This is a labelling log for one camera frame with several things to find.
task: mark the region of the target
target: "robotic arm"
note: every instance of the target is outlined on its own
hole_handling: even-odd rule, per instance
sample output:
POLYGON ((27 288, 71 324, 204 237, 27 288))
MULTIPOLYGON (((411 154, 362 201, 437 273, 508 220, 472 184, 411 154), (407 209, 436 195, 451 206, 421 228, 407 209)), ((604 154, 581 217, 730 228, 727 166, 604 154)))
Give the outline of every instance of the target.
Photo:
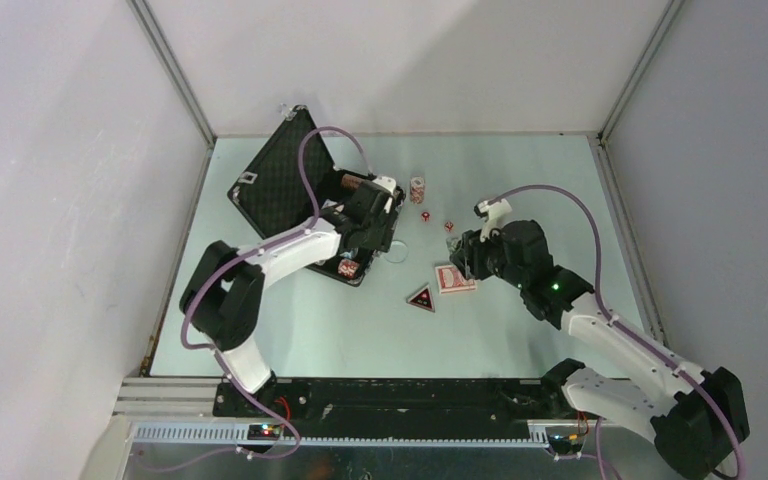
POLYGON ((387 251, 395 190, 396 181, 389 177, 362 180, 346 202, 324 208, 319 218, 253 248, 235 249, 222 241, 207 247, 180 308, 187 311, 196 292, 219 268, 239 255, 249 255, 222 277, 230 283, 227 290, 222 282, 210 286, 192 318, 193 326, 213 341, 247 392, 256 392, 272 376, 253 336, 263 290, 296 270, 346 251, 387 251))
POLYGON ((685 478, 702 479, 711 473, 731 453, 731 444, 684 374, 714 399, 742 442, 749 426, 737 377, 725 368, 703 370, 609 306, 600 306, 592 285, 555 265, 537 222, 519 220, 500 227, 501 217, 510 211, 506 200, 479 203, 475 212, 485 218, 484 228, 462 235, 452 263, 466 278, 496 276, 513 285, 535 318, 595 348, 631 380, 605 378, 567 359, 543 377, 543 385, 559 391, 572 408, 605 417, 654 443, 685 478))

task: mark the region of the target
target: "table surface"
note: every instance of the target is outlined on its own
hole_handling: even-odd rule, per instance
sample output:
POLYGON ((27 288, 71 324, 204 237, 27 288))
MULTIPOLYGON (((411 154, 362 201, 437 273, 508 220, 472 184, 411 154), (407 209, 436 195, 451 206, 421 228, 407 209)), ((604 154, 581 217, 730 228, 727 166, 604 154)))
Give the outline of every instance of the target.
MULTIPOLYGON (((548 183, 578 195, 592 210, 603 242, 603 292, 612 307, 640 326, 617 235, 588 140, 558 135, 393 135, 361 137, 376 173, 396 178, 407 190, 412 175, 426 179, 425 202, 406 202, 395 238, 408 258, 376 259, 360 287, 302 270, 263 294, 255 338, 279 376, 538 378, 565 358, 579 359, 611 377, 620 370, 579 340, 528 313, 518 292, 499 279, 474 292, 436 294, 434 266, 446 263, 444 222, 456 234, 480 228, 473 206, 513 187, 548 183), (427 210, 431 221, 423 223, 427 210), (436 313, 410 306, 406 298, 431 284, 436 313)), ((234 180, 265 138, 220 139, 181 258, 151 367, 156 376, 219 376, 207 351, 185 350, 179 340, 183 314, 178 301, 204 249, 260 241, 226 197, 234 180)), ((351 143, 326 138, 338 167, 365 171, 351 143)), ((534 219, 543 227, 555 262, 593 281, 593 235, 582 212, 551 192, 526 192, 510 200, 511 219, 534 219)), ((201 341, 192 329, 191 341, 201 341)))

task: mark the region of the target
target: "triangular object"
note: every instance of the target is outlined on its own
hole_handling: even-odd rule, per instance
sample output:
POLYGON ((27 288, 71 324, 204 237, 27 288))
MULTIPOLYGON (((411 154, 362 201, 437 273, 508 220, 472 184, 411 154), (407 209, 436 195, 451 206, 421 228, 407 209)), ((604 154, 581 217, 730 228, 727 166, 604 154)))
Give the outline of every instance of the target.
POLYGON ((433 312, 434 303, 431 301, 431 288, 426 284, 418 292, 408 297, 408 305, 433 312))

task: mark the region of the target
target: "perforated metal strip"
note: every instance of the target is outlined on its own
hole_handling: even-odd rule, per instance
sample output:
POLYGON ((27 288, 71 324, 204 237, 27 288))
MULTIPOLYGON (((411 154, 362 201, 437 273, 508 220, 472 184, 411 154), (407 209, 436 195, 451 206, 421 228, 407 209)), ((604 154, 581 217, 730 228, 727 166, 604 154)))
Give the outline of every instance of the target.
MULTIPOLYGON (((186 443, 207 445, 269 445, 272 440, 247 440, 249 423, 178 423, 178 422, 141 422, 136 426, 134 443, 186 443)), ((548 437, 546 428, 530 427, 530 439, 503 440, 448 440, 448 439, 368 439, 303 437, 302 445, 324 447, 508 447, 508 448, 546 448, 548 437)), ((284 438, 279 443, 292 443, 292 438, 284 438)))

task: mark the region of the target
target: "case lid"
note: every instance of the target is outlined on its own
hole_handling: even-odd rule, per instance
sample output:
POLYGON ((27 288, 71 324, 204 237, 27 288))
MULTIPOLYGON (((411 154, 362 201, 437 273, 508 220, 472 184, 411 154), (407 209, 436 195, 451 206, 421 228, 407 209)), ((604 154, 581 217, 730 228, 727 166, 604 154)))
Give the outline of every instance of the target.
MULTIPOLYGON (((294 107, 228 191, 228 197, 263 238, 296 227, 313 215, 299 176, 298 154, 302 139, 315 128, 307 107, 294 107)), ((317 186, 334 170, 334 160, 321 135, 308 141, 304 162, 321 205, 324 198, 320 198, 317 186)))

